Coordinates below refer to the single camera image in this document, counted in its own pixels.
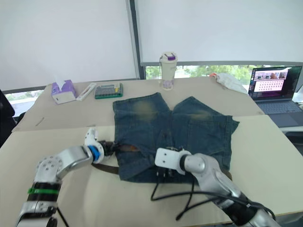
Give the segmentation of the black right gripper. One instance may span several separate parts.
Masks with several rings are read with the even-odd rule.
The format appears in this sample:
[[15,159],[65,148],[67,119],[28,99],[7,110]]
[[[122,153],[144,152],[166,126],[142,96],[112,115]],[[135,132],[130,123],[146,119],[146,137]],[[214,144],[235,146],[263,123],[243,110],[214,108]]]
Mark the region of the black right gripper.
[[[166,147],[166,153],[187,153],[183,148]],[[156,183],[175,183],[176,170],[157,167],[156,169]]]

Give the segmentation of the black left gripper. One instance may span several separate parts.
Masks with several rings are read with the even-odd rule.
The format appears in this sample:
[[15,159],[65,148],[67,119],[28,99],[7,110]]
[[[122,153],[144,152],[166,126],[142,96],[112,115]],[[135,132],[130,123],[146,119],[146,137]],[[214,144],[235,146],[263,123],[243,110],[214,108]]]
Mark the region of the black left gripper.
[[119,143],[105,140],[99,140],[98,143],[102,146],[105,157],[109,157],[120,152],[121,145]]

